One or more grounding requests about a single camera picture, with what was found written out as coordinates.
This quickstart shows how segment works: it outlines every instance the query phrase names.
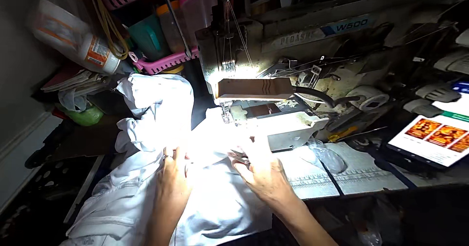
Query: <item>wrist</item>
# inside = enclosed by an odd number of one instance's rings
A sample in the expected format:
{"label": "wrist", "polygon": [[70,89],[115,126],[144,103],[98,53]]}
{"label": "wrist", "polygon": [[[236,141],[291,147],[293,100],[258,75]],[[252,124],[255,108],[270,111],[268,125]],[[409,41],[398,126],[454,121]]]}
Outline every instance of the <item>wrist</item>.
{"label": "wrist", "polygon": [[271,207],[271,209],[285,225],[292,224],[309,214],[306,204],[295,194],[283,199],[280,203]]}

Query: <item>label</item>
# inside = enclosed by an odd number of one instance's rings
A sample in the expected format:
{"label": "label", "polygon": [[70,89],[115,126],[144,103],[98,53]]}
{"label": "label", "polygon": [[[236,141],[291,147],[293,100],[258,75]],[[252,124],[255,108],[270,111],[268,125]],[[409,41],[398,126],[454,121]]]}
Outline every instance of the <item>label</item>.
{"label": "label", "polygon": [[352,19],[333,22],[328,25],[294,32],[280,36],[272,41],[262,43],[262,52],[270,52],[295,45],[302,45],[321,39],[338,36],[341,34],[359,31],[369,28],[372,25],[372,19],[368,15],[358,16]]}
{"label": "label", "polygon": [[86,60],[99,67],[104,67],[107,58],[109,57],[109,52],[110,50],[106,43],[104,43],[104,40],[93,36],[90,48],[88,48],[88,53],[86,54]]}
{"label": "label", "polygon": [[42,14],[38,16],[36,29],[61,40],[67,45],[76,46],[73,28],[49,15]]}

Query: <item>tablet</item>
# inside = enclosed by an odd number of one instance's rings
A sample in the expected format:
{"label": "tablet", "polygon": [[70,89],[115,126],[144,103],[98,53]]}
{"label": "tablet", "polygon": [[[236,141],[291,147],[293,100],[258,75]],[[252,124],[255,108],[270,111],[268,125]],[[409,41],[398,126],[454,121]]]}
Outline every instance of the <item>tablet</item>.
{"label": "tablet", "polygon": [[469,94],[457,102],[434,102],[443,114],[416,117],[388,143],[388,147],[424,160],[436,167],[448,167],[469,154]]}

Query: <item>white fabric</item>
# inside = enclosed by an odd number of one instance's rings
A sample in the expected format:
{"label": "white fabric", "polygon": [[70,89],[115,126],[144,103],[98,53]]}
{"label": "white fabric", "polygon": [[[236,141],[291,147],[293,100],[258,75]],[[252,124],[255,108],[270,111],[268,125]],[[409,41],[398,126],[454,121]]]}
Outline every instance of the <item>white fabric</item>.
{"label": "white fabric", "polygon": [[199,174],[171,245],[217,245],[271,228],[271,211],[224,159],[227,150],[218,146],[223,138],[213,132],[222,126],[220,108],[208,110],[207,119],[190,132],[193,95],[184,78],[131,74],[117,89],[141,117],[117,123],[123,131],[115,147],[127,152],[127,159],[96,185],[62,245],[141,245],[153,209],[161,150],[181,135],[190,135],[195,165],[210,165]]}

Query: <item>white wall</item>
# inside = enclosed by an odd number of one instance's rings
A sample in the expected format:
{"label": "white wall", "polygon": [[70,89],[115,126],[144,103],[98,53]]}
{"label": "white wall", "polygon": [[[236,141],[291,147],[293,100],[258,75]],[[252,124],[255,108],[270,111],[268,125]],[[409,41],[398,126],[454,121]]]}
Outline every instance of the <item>white wall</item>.
{"label": "white wall", "polygon": [[26,159],[59,123],[30,96],[62,57],[26,28],[37,0],[0,0],[0,208],[34,173]]}
{"label": "white wall", "polygon": [[44,113],[30,95],[58,66],[59,54],[26,28],[35,1],[0,0],[0,149]]}

